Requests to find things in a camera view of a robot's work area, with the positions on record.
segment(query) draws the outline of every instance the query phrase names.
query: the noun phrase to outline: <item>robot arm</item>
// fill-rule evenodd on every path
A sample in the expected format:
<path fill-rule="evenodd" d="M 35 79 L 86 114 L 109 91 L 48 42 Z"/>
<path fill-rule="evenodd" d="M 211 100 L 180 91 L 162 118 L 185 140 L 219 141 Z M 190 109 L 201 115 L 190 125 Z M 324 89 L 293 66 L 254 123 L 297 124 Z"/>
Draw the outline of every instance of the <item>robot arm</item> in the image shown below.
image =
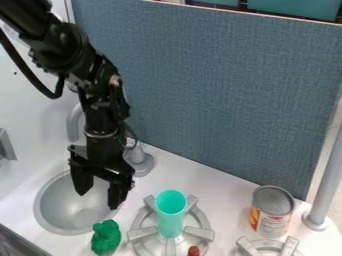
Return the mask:
<path fill-rule="evenodd" d="M 84 195 L 93 186 L 94 176 L 105 179 L 109 182 L 108 206 L 116 209 L 132 188 L 134 174 L 122 158 L 129 105 L 118 69 L 92 47 L 80 28 L 52 14 L 47 0 L 0 0 L 0 18 L 31 47 L 33 62 L 59 77 L 53 93 L 35 77 L 0 29 L 5 50 L 40 92 L 55 99 L 62 95 L 64 80 L 78 87 L 87 146 L 69 147 L 73 183 Z"/>

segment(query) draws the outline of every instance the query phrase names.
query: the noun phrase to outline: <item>plastic cup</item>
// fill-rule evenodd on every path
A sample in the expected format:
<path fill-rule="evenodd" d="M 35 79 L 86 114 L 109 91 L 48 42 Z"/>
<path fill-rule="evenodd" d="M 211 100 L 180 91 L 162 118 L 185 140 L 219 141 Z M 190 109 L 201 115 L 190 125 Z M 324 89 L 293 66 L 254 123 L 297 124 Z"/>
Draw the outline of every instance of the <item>plastic cup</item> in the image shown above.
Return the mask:
<path fill-rule="evenodd" d="M 159 233 L 166 238 L 179 236 L 183 230 L 185 196 L 176 190 L 165 190 L 157 196 L 155 204 Z"/>

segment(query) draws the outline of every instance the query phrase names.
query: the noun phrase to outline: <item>stainless steel sink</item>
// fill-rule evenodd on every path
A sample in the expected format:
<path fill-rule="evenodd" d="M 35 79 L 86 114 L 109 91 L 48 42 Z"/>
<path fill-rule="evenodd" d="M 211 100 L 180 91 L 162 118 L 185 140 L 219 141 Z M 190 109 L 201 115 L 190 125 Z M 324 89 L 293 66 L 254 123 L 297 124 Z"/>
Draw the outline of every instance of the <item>stainless steel sink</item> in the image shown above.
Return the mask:
<path fill-rule="evenodd" d="M 60 235 L 91 231 L 94 223 L 117 213 L 107 206 L 109 183 L 94 177 L 94 186 L 84 196 L 74 190 L 70 173 L 63 172 L 47 182 L 34 202 L 34 215 L 46 230 Z"/>

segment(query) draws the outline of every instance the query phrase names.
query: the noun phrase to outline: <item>tin can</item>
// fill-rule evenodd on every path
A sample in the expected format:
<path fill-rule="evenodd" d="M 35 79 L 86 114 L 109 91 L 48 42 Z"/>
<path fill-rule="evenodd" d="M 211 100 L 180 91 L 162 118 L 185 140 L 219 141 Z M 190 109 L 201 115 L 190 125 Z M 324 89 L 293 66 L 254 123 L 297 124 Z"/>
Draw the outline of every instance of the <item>tin can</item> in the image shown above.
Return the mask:
<path fill-rule="evenodd" d="M 249 223 L 264 237 L 281 237 L 287 232 L 294 207 L 293 196 L 285 189 L 259 187 L 253 193 Z"/>

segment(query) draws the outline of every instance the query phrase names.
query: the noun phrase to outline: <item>gray partition wall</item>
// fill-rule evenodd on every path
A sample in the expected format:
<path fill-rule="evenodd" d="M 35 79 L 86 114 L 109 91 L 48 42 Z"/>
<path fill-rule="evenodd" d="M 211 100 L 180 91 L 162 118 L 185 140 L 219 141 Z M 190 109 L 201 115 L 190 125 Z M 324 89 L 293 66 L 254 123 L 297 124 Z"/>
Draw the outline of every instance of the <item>gray partition wall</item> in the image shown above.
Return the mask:
<path fill-rule="evenodd" d="M 139 0 L 73 3 L 119 67 L 140 140 L 305 198 L 342 78 L 342 27 Z"/>

